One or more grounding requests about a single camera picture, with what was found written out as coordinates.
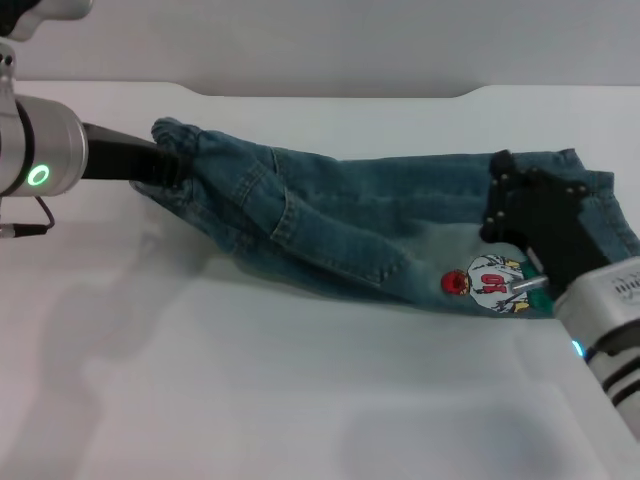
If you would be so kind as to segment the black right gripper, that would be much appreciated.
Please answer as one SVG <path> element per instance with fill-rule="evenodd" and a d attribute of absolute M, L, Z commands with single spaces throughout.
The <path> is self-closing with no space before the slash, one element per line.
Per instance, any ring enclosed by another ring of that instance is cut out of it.
<path fill-rule="evenodd" d="M 551 296 L 564 294 L 578 277 L 611 264 L 580 220 L 589 193 L 584 183 L 519 169 L 508 150 L 492 155 L 489 173 L 490 187 L 501 190 L 503 198 L 488 201 L 481 239 L 512 240 L 534 255 Z"/>

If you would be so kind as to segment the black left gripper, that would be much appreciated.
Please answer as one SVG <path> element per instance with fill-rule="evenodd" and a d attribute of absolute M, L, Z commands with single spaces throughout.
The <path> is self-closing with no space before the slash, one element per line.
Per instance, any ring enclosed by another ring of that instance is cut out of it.
<path fill-rule="evenodd" d="M 151 181 L 173 188 L 191 175 L 193 156 L 98 125 L 83 124 L 88 158 L 82 179 Z"/>

